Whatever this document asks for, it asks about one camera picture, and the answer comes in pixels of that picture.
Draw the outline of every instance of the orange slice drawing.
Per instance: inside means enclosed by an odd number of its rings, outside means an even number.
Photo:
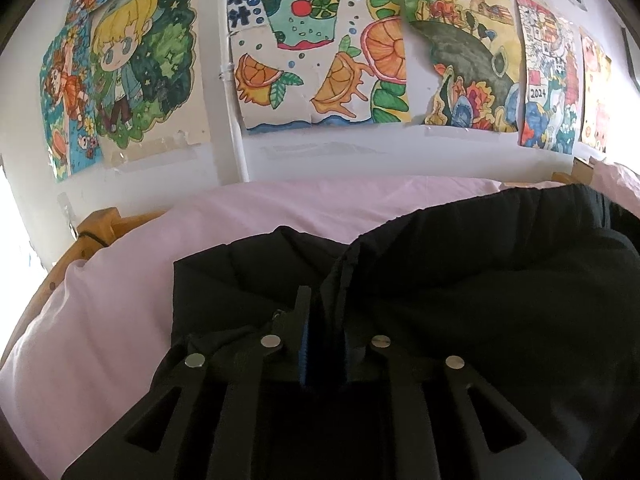
[[[249,54],[244,54],[238,60],[236,69],[240,99],[244,99],[245,103],[268,106],[271,103],[271,85],[280,79],[283,73],[282,70],[258,63]]]
[[[406,84],[406,55],[400,16],[373,22],[362,31],[360,43],[376,77],[381,81]]]
[[[352,119],[356,118],[354,113],[342,105],[350,102],[354,94],[361,100],[368,101],[358,90],[358,86],[363,83],[363,71],[373,76],[367,65],[354,61],[346,52],[338,52],[318,93],[311,99],[316,111],[319,114],[333,111]]]

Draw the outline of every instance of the black fabric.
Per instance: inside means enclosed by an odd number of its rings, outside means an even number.
[[[334,364],[344,334],[460,355],[585,479],[614,478],[601,475],[638,446],[625,441],[640,413],[638,247],[640,221],[583,186],[420,210],[348,247],[281,227],[175,263],[174,347],[155,381],[203,338],[213,352],[267,330],[308,285]]]

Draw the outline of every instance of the anime boy drawing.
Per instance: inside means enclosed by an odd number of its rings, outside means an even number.
[[[98,113],[110,133],[118,129],[118,119],[127,130],[133,127],[133,110],[143,99],[142,85],[131,67],[131,57],[142,37],[162,13],[158,0],[120,0],[111,4],[94,32],[92,49],[100,66],[113,76]]]
[[[72,75],[74,44],[63,38],[60,50],[53,53],[52,67],[44,81],[44,87],[52,99],[52,108],[63,104],[63,130],[69,135],[69,121],[82,123],[84,107],[89,100],[84,85],[77,75]]]

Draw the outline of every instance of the landscape drawing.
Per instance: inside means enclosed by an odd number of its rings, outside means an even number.
[[[517,131],[522,44],[510,0],[404,0],[442,86],[426,124]]]

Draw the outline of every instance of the black cable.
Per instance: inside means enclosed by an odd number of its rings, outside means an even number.
[[[82,238],[82,237],[91,238],[91,240],[95,240],[102,247],[105,247],[105,248],[109,247],[109,244],[107,242],[105,242],[104,240],[102,240],[101,238],[97,237],[96,235],[94,235],[93,233],[91,233],[89,231],[82,231],[81,233],[78,233],[78,238]]]

